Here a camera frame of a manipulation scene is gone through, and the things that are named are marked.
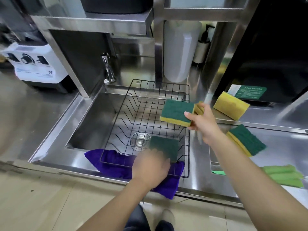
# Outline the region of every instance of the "leg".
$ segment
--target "leg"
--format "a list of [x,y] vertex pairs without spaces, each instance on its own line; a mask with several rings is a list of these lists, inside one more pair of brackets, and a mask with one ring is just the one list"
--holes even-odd
[[161,221],[156,226],[155,231],[174,231],[174,223],[175,219],[173,213],[170,210],[165,209],[162,213]]
[[147,217],[145,216],[140,204],[138,204],[133,210],[124,228],[124,231],[133,230],[151,231]]

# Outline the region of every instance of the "bottle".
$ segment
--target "bottle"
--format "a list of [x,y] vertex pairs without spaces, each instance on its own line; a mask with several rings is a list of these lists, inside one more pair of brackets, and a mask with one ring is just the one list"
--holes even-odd
[[199,21],[166,21],[164,75],[171,82],[188,77],[202,24]]
[[203,63],[205,60],[205,56],[206,56],[206,53],[210,45],[210,39],[208,38],[210,27],[215,28],[212,25],[206,24],[206,29],[204,33],[202,34],[201,39],[198,40],[195,55],[192,60],[196,64]]

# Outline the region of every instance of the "sink drain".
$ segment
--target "sink drain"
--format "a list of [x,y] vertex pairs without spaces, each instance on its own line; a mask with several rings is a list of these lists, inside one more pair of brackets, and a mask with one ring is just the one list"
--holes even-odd
[[149,146],[151,137],[144,132],[135,133],[131,138],[131,147],[136,151],[142,151]]

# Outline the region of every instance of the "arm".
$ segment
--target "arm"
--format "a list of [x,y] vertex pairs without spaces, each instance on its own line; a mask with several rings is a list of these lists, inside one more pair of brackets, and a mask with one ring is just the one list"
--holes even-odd
[[151,189],[165,179],[169,168],[170,159],[165,161],[161,152],[157,153],[154,149],[140,153],[133,164],[132,180],[78,231],[122,231],[135,207]]
[[201,131],[257,230],[307,230],[308,210],[255,165],[218,127],[209,105],[204,115],[185,112]]

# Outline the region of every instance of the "hand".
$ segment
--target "hand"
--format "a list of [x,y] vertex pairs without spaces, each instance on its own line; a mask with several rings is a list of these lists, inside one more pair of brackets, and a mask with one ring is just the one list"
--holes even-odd
[[211,140],[222,131],[218,127],[214,114],[208,104],[199,103],[204,108],[203,115],[195,115],[189,112],[184,112],[185,117],[192,121],[190,130],[200,131],[203,135],[203,141],[210,145]]
[[133,179],[139,179],[150,191],[168,175],[170,159],[165,160],[163,152],[156,149],[140,152],[133,164]]

